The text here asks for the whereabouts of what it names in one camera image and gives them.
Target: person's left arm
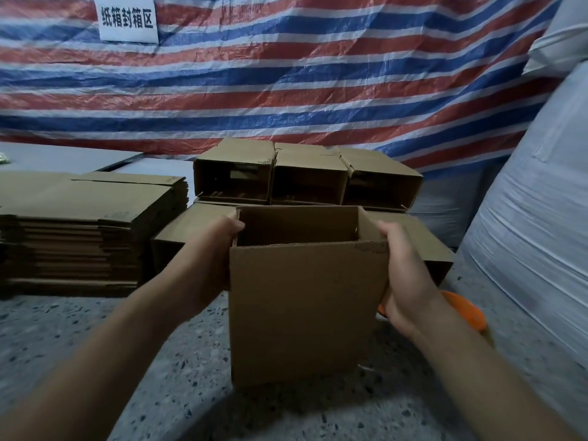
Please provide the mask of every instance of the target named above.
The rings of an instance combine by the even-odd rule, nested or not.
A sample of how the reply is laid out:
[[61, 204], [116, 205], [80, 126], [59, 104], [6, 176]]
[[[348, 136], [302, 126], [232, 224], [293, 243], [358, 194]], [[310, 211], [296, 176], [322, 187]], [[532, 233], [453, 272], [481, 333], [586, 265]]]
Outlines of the person's left arm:
[[39, 389], [4, 415], [6, 441], [105, 440], [153, 358], [184, 321], [220, 293], [244, 224], [223, 217], [125, 299]]

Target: white sign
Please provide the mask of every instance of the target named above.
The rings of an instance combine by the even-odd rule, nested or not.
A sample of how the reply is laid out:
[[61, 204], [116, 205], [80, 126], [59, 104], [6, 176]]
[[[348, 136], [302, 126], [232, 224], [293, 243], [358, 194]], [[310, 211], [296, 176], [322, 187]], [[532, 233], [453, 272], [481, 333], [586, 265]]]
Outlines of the white sign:
[[159, 44], [153, 0], [94, 0], [100, 40]]

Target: person's right hand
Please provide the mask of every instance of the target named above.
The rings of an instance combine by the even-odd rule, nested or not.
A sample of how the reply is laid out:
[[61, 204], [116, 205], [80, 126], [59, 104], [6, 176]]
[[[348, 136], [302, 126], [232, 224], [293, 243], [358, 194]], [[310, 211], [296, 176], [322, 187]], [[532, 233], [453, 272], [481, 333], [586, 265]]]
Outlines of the person's right hand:
[[399, 223], [378, 221], [380, 233], [390, 247], [388, 276], [390, 288], [382, 304], [390, 323], [404, 336], [413, 340], [419, 325], [431, 309], [445, 303], [427, 267]]

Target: red white and blue tarp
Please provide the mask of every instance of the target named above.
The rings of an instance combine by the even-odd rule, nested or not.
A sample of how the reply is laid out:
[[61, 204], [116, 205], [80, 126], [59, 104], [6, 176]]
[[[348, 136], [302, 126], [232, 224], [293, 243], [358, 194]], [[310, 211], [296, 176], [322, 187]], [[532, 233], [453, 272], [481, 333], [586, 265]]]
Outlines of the red white and blue tarp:
[[555, 88], [526, 51], [560, 0], [0, 0], [0, 140], [196, 155], [225, 136], [378, 149], [429, 177], [504, 158]]

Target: person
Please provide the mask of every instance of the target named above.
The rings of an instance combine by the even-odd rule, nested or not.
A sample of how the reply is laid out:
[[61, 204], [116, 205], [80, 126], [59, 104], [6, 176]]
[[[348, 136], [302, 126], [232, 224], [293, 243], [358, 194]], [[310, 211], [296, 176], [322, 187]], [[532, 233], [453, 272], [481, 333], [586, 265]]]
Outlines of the person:
[[[244, 226], [223, 217], [188, 241], [6, 415], [2, 439], [106, 439], [169, 335], [226, 286], [229, 247]], [[448, 305], [402, 226], [378, 227], [390, 247], [386, 315], [422, 351], [478, 437], [582, 439]]]

